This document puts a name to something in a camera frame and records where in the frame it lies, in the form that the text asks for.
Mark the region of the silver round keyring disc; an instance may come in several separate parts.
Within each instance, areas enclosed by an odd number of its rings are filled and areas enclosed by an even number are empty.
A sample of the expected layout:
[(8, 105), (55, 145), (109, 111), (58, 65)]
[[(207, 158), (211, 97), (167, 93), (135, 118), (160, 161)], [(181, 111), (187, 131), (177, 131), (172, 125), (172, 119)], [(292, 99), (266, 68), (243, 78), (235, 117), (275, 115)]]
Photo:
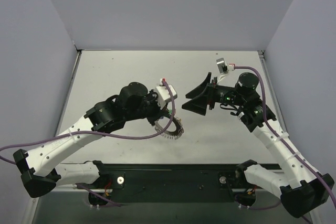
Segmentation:
[(157, 132), (161, 132), (161, 136), (171, 140), (177, 140), (184, 134), (182, 120), (180, 118), (174, 117), (170, 126), (163, 132), (162, 130), (169, 123), (169, 120), (169, 116), (162, 116), (155, 122), (154, 128)]

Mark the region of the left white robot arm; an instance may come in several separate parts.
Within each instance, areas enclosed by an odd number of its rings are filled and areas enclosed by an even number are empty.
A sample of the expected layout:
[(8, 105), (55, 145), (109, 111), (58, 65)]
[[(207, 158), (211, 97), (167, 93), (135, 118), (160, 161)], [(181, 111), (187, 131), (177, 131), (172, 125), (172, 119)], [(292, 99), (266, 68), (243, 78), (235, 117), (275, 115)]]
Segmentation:
[(105, 186), (108, 174), (100, 162), (65, 164), (63, 161), (86, 145), (122, 129), (129, 121), (147, 119), (154, 125), (176, 98), (176, 91), (164, 79), (152, 90), (139, 82), (129, 83), (119, 94), (95, 104), (54, 140), (40, 143), (29, 151), (17, 150), (13, 158), (24, 188), (32, 198), (38, 198), (62, 185)]

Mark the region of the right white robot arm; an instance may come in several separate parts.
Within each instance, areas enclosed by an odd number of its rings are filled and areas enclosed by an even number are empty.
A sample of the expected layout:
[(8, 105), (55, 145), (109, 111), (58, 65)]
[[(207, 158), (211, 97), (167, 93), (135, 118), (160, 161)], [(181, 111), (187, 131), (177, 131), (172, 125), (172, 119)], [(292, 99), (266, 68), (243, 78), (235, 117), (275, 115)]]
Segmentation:
[(200, 115), (205, 115), (216, 103), (233, 109), (231, 114), (262, 142), (283, 172), (282, 176), (277, 175), (250, 159), (237, 166), (237, 179), (272, 193), (288, 213), (300, 218), (330, 198), (334, 180), (313, 168), (293, 145), (275, 114), (257, 93), (259, 81), (257, 75), (244, 72), (234, 87), (227, 87), (219, 85), (217, 79), (208, 74), (186, 94), (188, 101), (182, 109)]

